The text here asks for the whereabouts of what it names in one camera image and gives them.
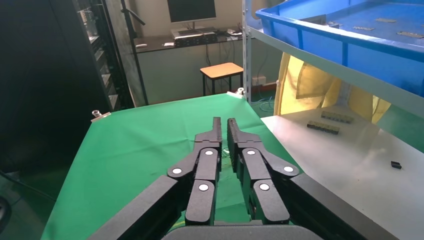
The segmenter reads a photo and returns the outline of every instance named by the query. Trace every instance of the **metal shelf frame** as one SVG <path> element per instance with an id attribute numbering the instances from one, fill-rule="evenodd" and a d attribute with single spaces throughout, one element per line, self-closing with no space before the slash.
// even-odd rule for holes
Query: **metal shelf frame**
<path id="1" fill-rule="evenodd" d="M 242 30 L 243 30 L 243 69 L 244 69 L 244 97 L 251 103 L 252 91 L 252 38 L 258 39 L 284 53 L 288 53 L 305 61 L 327 73 L 340 78 L 345 85 L 342 86 L 339 100 L 346 103 L 349 97 L 349 85 L 357 86 L 381 99 L 390 102 L 412 114 L 424 118 L 424 97 L 418 96 L 383 80 L 377 79 L 349 67 L 329 61 L 322 57 L 303 51 L 270 35 L 262 30 L 260 19 L 252 17 L 252 1 L 242 0 Z"/>

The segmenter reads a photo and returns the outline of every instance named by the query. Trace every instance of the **blue crate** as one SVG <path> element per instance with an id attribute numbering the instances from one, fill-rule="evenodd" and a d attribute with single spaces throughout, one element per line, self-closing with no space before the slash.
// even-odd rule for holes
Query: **blue crate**
<path id="1" fill-rule="evenodd" d="M 398 34 L 424 35 L 424 0 L 289 0 L 256 15 L 265 34 L 424 97 L 424 38 Z"/>

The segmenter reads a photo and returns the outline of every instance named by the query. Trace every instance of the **stool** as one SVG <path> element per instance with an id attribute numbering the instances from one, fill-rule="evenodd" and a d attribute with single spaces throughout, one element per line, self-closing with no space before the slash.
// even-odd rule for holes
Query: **stool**
<path id="1" fill-rule="evenodd" d="M 200 72 L 203 75 L 203 96 L 206 96 L 206 77 L 212 80 L 212 94 L 215 94 L 215 80 L 226 77 L 229 77 L 228 87 L 230 92 L 232 76 L 240 75 L 240 87 L 243 87 L 243 68 L 232 62 L 200 68 Z"/>

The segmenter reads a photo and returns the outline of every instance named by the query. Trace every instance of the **yellow curtain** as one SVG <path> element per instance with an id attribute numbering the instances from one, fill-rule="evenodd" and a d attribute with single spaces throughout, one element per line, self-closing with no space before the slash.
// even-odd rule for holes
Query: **yellow curtain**
<path id="1" fill-rule="evenodd" d="M 294 56 L 283 53 L 275 93 L 274 115 L 329 107 L 337 103 L 342 81 Z M 390 103 L 351 86 L 350 109 L 376 123 Z"/>

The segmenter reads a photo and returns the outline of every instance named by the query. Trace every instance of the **green table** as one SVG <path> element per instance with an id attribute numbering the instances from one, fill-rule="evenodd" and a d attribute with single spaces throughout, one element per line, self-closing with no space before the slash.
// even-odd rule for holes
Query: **green table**
<path id="1" fill-rule="evenodd" d="M 213 117 L 221 117 L 223 147 L 227 119 L 235 118 L 242 131 L 258 134 L 269 152 L 298 166 L 244 99 L 219 94 L 113 112 L 91 124 L 41 239 L 88 238 L 190 153 L 195 135 L 212 129 Z M 222 160 L 215 220 L 249 221 L 228 157 Z"/>

